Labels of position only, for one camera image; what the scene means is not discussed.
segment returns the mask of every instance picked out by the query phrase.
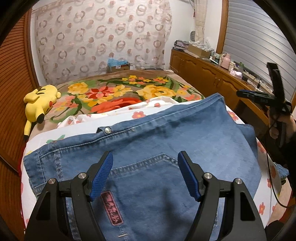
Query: floral blanket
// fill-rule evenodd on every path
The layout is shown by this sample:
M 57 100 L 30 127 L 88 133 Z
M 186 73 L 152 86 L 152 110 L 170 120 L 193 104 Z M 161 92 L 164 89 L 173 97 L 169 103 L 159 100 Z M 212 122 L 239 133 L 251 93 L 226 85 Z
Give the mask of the floral blanket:
M 69 116 L 103 113 L 158 96 L 177 102 L 203 95 L 176 74 L 158 70 L 126 70 L 66 82 L 57 86 L 62 96 L 30 136 L 55 129 Z

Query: embroidered label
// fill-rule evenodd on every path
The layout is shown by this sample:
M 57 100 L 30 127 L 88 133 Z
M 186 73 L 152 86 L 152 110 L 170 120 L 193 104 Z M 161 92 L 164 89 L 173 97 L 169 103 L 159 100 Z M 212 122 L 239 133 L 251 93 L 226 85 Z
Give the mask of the embroidered label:
M 106 213 L 113 226 L 123 224 L 122 217 L 114 201 L 113 195 L 110 191 L 103 192 L 101 194 Z

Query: black ear tip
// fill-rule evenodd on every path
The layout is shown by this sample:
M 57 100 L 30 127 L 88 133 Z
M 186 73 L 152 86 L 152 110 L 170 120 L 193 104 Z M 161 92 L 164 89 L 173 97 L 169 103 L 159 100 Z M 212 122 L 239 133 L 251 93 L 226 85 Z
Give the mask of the black ear tip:
M 44 114 L 40 114 L 40 115 L 37 117 L 37 123 L 41 124 L 41 123 L 44 121 L 44 117 L 45 117 Z

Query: cardboard box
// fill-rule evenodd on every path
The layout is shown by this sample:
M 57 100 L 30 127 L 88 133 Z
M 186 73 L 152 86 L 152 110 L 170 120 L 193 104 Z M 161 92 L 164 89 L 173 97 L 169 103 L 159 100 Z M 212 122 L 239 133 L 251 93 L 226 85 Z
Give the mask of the cardboard box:
M 118 66 L 107 66 L 107 74 L 109 73 L 114 73 L 118 71 L 123 71 L 123 70 L 129 70 L 131 64 L 124 64 L 124 65 L 118 65 Z
M 189 44 L 188 49 L 189 52 L 196 54 L 200 58 L 209 58 L 211 55 L 211 51 L 203 50 L 197 46 Z

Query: white bed sheet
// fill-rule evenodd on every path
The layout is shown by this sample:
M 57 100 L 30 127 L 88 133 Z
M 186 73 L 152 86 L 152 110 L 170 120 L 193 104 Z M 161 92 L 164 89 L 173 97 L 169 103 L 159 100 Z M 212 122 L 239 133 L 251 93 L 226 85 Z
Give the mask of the white bed sheet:
M 151 115 L 159 111 L 163 111 L 167 108 L 172 107 L 173 105 L 191 103 L 192 102 L 178 103 L 169 97 L 161 96 L 102 114 L 79 115 L 77 118 L 70 116 L 62 123 L 59 123 L 57 129 L 41 133 L 30 140 L 26 145 L 24 156 L 54 140 L 59 140 L 80 134 L 96 133 L 97 128 L 100 126 L 112 126 L 122 121 L 132 120 L 135 118 L 144 117 L 146 115 Z M 226 106 L 226 109 L 236 123 L 244 124 L 243 121 L 240 120 L 230 108 Z M 276 199 L 271 190 L 269 182 L 266 151 L 258 140 L 257 146 L 258 163 L 261 169 L 262 176 L 253 200 L 256 204 L 258 212 L 260 213 L 262 223 L 265 227 L 276 205 Z M 272 170 L 272 182 L 275 188 L 275 192 L 279 196 L 279 193 L 281 191 L 281 180 L 276 169 L 274 168 L 273 162 L 269 157 L 268 161 Z M 25 226 L 27 227 L 30 215 L 36 204 L 36 197 L 30 187 L 29 178 L 24 167 L 23 160 L 21 163 L 21 172 L 22 216 L 24 218 Z

